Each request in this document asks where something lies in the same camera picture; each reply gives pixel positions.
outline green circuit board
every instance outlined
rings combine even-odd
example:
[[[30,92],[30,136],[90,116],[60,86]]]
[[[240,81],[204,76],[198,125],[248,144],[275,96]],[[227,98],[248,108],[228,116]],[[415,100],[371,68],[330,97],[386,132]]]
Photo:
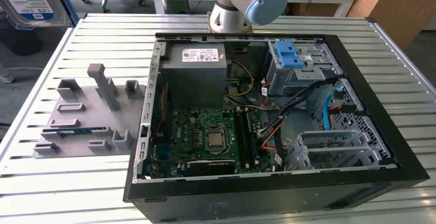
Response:
[[[259,165],[247,168],[240,165],[239,146],[235,135],[234,110],[182,110],[172,115],[170,158],[160,163],[159,177],[178,177],[176,166],[180,162],[195,160],[235,160],[235,173],[270,172],[270,155],[258,157]],[[254,135],[262,127],[258,110],[250,111]],[[211,132],[223,132],[226,149],[211,151],[207,147]]]

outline cpu socket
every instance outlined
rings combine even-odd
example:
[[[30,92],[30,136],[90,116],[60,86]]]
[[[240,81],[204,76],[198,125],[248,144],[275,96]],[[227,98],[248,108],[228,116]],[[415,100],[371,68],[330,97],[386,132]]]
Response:
[[[220,154],[226,150],[226,129],[224,128],[207,128],[206,133],[206,150],[212,154]]]

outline yellow wire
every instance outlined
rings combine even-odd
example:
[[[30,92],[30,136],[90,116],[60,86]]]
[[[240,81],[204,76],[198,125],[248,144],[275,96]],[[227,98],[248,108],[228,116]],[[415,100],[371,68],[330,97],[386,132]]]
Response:
[[[248,92],[251,92],[251,90],[254,89],[254,86],[255,86],[255,79],[254,79],[254,76],[252,76],[251,72],[248,71],[248,69],[244,67],[243,64],[240,64],[240,62],[234,61],[234,60],[232,60],[232,62],[238,63],[239,66],[244,69],[244,71],[247,72],[248,76],[251,77],[252,84],[251,84],[251,87],[248,88],[248,90],[244,91],[243,93],[239,93],[239,94],[228,94],[228,95],[224,95],[226,97],[234,97],[234,96],[246,95]]]

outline aluminum slotted table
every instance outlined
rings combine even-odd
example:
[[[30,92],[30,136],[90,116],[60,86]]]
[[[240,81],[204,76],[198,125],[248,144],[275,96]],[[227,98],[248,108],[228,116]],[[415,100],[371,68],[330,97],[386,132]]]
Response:
[[[436,90],[376,23],[363,18],[282,17],[258,33],[334,34],[363,72],[432,179],[355,209],[231,218],[207,223],[435,223]],[[90,14],[68,29],[0,144],[2,223],[148,223],[126,204],[130,156],[34,159],[62,78],[95,85],[90,63],[115,84],[147,82],[156,32],[207,32],[207,17]]]

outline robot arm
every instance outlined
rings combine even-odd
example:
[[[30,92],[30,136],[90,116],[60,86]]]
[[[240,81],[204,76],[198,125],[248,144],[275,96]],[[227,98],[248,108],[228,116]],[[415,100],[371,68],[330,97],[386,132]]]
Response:
[[[218,33],[246,33],[251,24],[270,24],[283,13],[288,0],[216,0],[210,27]]]

